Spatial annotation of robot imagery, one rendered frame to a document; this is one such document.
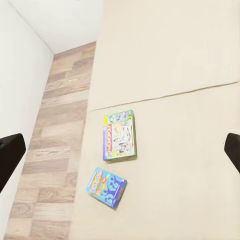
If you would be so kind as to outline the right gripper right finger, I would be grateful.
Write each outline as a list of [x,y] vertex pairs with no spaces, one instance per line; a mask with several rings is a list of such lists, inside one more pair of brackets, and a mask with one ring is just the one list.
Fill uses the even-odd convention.
[[227,135],[224,151],[235,165],[240,173],[240,135],[235,133],[229,133]]

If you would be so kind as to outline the board game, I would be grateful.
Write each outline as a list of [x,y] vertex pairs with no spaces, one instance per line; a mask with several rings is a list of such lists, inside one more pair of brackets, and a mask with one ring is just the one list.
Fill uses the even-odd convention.
[[135,128],[132,109],[103,117],[102,159],[105,162],[137,156]]
[[85,192],[116,208],[126,184],[126,179],[97,166]]

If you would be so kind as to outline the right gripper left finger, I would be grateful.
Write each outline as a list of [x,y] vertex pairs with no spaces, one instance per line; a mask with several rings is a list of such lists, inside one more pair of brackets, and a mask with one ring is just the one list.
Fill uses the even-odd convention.
[[0,193],[25,152],[21,133],[0,138]]

